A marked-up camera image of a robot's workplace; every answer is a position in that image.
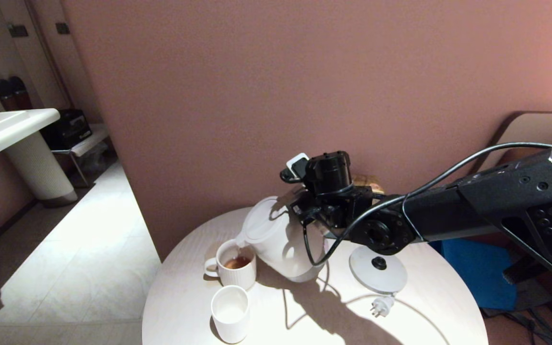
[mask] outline black cable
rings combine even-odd
[[[327,251],[327,253],[320,260],[318,260],[318,262],[315,262],[314,259],[312,258],[310,244],[308,242],[308,236],[307,236],[307,232],[306,232],[306,227],[304,227],[305,247],[306,247],[306,251],[307,251],[307,254],[308,254],[308,258],[309,258],[312,266],[320,266],[320,265],[324,264],[327,260],[329,260],[329,257],[331,257],[331,255],[334,253],[335,249],[338,247],[338,245],[340,245],[340,242],[342,242],[342,240],[344,240],[344,238],[346,238],[348,236],[348,234],[350,234],[352,229],[354,229],[354,227],[356,227],[359,224],[360,221],[364,220],[370,214],[372,214],[372,213],[374,213],[378,210],[381,210],[385,207],[389,207],[391,205],[394,205],[394,204],[396,204],[400,201],[403,201],[407,198],[410,198],[412,196],[416,196],[416,195],[421,194],[422,192],[425,192],[429,188],[431,188],[434,185],[438,184],[443,179],[446,179],[447,177],[449,177],[455,171],[459,170],[460,168],[462,168],[466,164],[470,163],[471,161],[477,159],[478,157],[481,157],[482,155],[485,155],[489,152],[496,151],[496,150],[512,149],[512,148],[515,148],[515,147],[535,147],[535,148],[539,148],[539,149],[552,149],[552,144],[542,144],[540,142],[505,142],[504,144],[497,144],[495,146],[486,147],[485,149],[482,149],[482,150],[474,153],[473,155],[468,156],[466,159],[463,159],[459,163],[451,166],[451,168],[449,168],[448,170],[446,170],[442,174],[438,175],[437,177],[435,177],[434,179],[432,179],[431,181],[429,181],[425,185],[420,186],[419,188],[413,190],[412,192],[409,192],[406,195],[401,195],[401,196],[398,196],[396,198],[384,201],[383,203],[377,203],[376,205],[374,205],[374,206],[368,208],[367,210],[365,210],[362,214],[360,214],[357,218],[355,218],[355,220],[353,220],[353,222],[350,223],[350,225],[348,225],[348,227],[346,227],[346,229],[344,230],[342,235],[340,235],[339,237],[337,237],[335,239],[335,242],[331,245],[331,247],[329,248],[329,251]]]
[[[536,324],[534,322],[530,322],[528,326],[528,333],[532,345],[536,345],[536,339],[534,338],[535,328]]]
[[[302,182],[302,179],[287,179],[287,177],[285,176],[285,174],[288,172],[289,170],[288,169],[285,169],[285,170],[281,170],[280,171],[280,179],[286,183],[286,184],[298,184],[298,183],[301,183]]]
[[[416,226],[412,223],[412,221],[410,220],[410,218],[408,218],[408,214],[406,213],[406,200],[408,200],[408,197],[410,196],[410,193],[406,194],[405,197],[403,198],[403,201],[402,201],[402,214],[403,214],[403,217],[406,218],[406,221],[408,222],[408,224],[410,225],[410,227],[412,227],[412,229],[416,232],[416,234],[419,236],[419,238],[421,239],[421,241],[425,242],[425,238],[423,238],[423,236],[421,235],[421,233],[419,232],[419,230],[416,228]]]
[[[546,322],[546,320],[543,317],[541,317],[538,310],[536,310],[535,307],[532,307],[528,309],[528,312],[541,326],[541,328],[543,328],[546,332],[549,333],[549,334],[546,334],[545,336],[551,337],[551,340],[552,340],[552,327]]]

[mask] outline power cord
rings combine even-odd
[[[280,171],[280,179],[286,184],[298,184],[302,182],[302,179],[296,179],[289,169]]]
[[[406,201],[406,199],[408,199],[408,198],[411,198],[413,196],[416,196],[416,195],[419,195],[419,194],[425,192],[429,188],[431,188],[434,185],[438,184],[443,179],[446,179],[447,177],[452,175],[455,171],[459,170],[460,168],[462,168],[466,164],[470,163],[471,161],[477,159],[478,157],[481,157],[482,155],[485,155],[485,154],[490,153],[492,151],[497,151],[497,150],[502,150],[502,149],[513,149],[513,148],[517,148],[517,147],[535,147],[535,148],[539,148],[539,149],[552,149],[552,144],[542,144],[540,142],[505,142],[504,144],[497,144],[497,145],[494,145],[494,146],[486,147],[485,149],[482,149],[482,150],[474,153],[473,155],[468,156],[466,159],[463,159],[459,163],[451,166],[451,168],[444,171],[442,174],[438,175],[437,177],[435,177],[434,179],[432,179],[431,181],[429,181],[425,185],[420,186],[419,188],[413,190],[412,192],[409,192],[406,195],[398,196],[398,197],[393,198],[393,199],[389,199],[387,201],[384,201],[383,203],[377,203],[376,205],[373,205],[372,207],[365,210],[362,214],[359,215],[359,217],[355,218],[355,220],[353,220],[353,222],[350,223],[350,225],[348,225],[348,227],[346,227],[344,232],[335,239],[335,242],[331,245],[331,247],[329,248],[327,253],[320,260],[318,260],[317,262],[315,262],[313,257],[312,257],[311,248],[310,248],[310,244],[309,244],[309,241],[308,241],[308,234],[307,234],[307,231],[306,231],[306,227],[304,226],[304,244],[305,244],[305,247],[306,247],[306,252],[308,254],[308,259],[310,260],[310,263],[312,264],[312,266],[321,266],[327,260],[329,260],[331,255],[334,253],[335,249],[338,247],[338,245],[340,245],[340,242],[342,242],[342,240],[344,240],[344,238],[346,238],[351,233],[351,231],[357,225],[359,225],[359,223],[362,220],[364,220],[367,216],[369,216],[370,214],[372,214],[372,213],[374,213],[378,210],[381,210],[383,208],[394,205],[394,204],[396,204],[400,201]],[[404,214],[408,224],[411,225],[411,227],[416,231],[416,233],[419,235],[419,237],[421,239],[423,239],[423,237],[418,232],[416,227],[414,227],[414,224],[412,224],[412,222],[410,221],[410,219],[406,215],[405,211],[403,211],[403,214]]]
[[[535,308],[528,309],[528,312],[530,313],[530,318],[527,318],[521,312],[505,312],[502,315],[526,328],[531,345],[536,344],[535,335],[548,345],[552,345],[552,328],[550,325],[546,323]]]

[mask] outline white electric kettle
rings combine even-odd
[[[306,227],[315,261],[325,253],[325,238],[316,221]],[[250,245],[258,257],[293,282],[316,279],[321,266],[313,267],[304,244],[302,225],[276,196],[265,198],[246,216],[237,245]]]

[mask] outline kettle lid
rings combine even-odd
[[[289,223],[287,206],[277,196],[265,198],[248,212],[236,241],[240,247],[261,243]]]

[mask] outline black appliance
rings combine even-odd
[[[81,109],[63,109],[59,114],[59,120],[40,129],[51,150],[69,150],[92,134]]]

